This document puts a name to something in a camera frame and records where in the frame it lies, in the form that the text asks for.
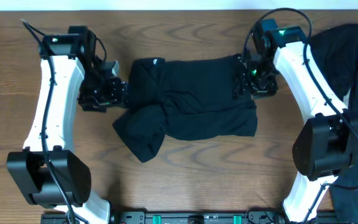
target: wooden tabletop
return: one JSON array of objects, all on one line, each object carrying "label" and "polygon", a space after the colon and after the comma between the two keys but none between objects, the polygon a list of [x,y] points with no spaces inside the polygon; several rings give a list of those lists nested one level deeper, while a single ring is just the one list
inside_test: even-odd
[{"label": "wooden tabletop", "polygon": [[[264,12],[0,12],[0,223],[39,223],[44,211],[25,202],[6,169],[8,152],[20,151],[29,133],[40,88],[37,44],[21,18],[46,33],[88,26],[104,42],[108,60],[120,61],[120,76],[127,80],[137,58],[199,60],[239,53],[252,23]],[[358,22],[358,11],[306,13],[314,33]],[[306,28],[294,13],[273,17],[280,26]],[[85,113],[78,106],[76,154],[91,169],[92,188],[115,205],[151,211],[278,207],[296,176],[291,148],[303,127],[291,91],[282,78],[278,80],[275,96],[256,101],[254,138],[179,141],[167,136],[157,157],[142,164],[111,126],[123,109]],[[332,208],[329,194],[319,208]]]}]

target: green tape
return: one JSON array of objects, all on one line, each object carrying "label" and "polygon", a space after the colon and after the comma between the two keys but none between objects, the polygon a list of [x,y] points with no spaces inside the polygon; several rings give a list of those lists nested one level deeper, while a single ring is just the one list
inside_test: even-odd
[{"label": "green tape", "polygon": [[241,216],[240,215],[233,216],[233,224],[241,224]]},{"label": "green tape", "polygon": [[161,224],[161,216],[160,215],[154,215],[153,216],[153,224]]}]

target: garment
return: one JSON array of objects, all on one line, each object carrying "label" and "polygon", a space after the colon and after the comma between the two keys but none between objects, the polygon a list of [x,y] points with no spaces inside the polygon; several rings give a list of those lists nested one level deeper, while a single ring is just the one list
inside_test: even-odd
[{"label": "garment", "polygon": [[238,55],[214,60],[132,64],[128,110],[114,129],[141,162],[158,153],[165,134],[181,140],[254,136],[256,105],[248,91],[232,98],[233,77],[245,73]]},{"label": "garment", "polygon": [[[347,24],[326,30],[311,38],[313,58],[329,86],[343,97],[351,90],[350,110],[358,110],[358,24]],[[358,184],[357,165],[338,177],[336,184]],[[358,191],[329,188],[334,209],[342,222],[358,223]]]}]

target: white wall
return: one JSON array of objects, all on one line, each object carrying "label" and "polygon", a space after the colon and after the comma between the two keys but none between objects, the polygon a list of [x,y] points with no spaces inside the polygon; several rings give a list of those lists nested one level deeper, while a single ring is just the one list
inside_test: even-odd
[{"label": "white wall", "polygon": [[0,11],[358,9],[358,0],[0,0]]}]

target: brown table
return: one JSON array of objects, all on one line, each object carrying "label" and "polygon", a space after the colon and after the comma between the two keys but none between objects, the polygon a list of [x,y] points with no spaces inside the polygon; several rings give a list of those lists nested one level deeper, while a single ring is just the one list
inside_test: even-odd
[{"label": "brown table", "polygon": [[[34,118],[40,87],[37,45],[20,18],[46,33],[86,25],[103,40],[109,60],[127,80],[132,61],[218,58],[242,50],[244,37],[265,11],[0,12],[0,223],[39,223],[44,211],[28,205],[6,170],[8,152],[20,151]],[[314,33],[358,22],[358,11],[307,11]],[[290,12],[280,26],[306,22]],[[147,210],[245,210],[277,207],[288,195],[296,169],[291,147],[303,123],[287,84],[257,100],[256,137],[179,141],[166,137],[158,156],[141,164],[111,124],[123,109],[106,114],[77,107],[76,154],[91,169],[92,188],[116,205]],[[320,209],[331,209],[329,194]]]}]

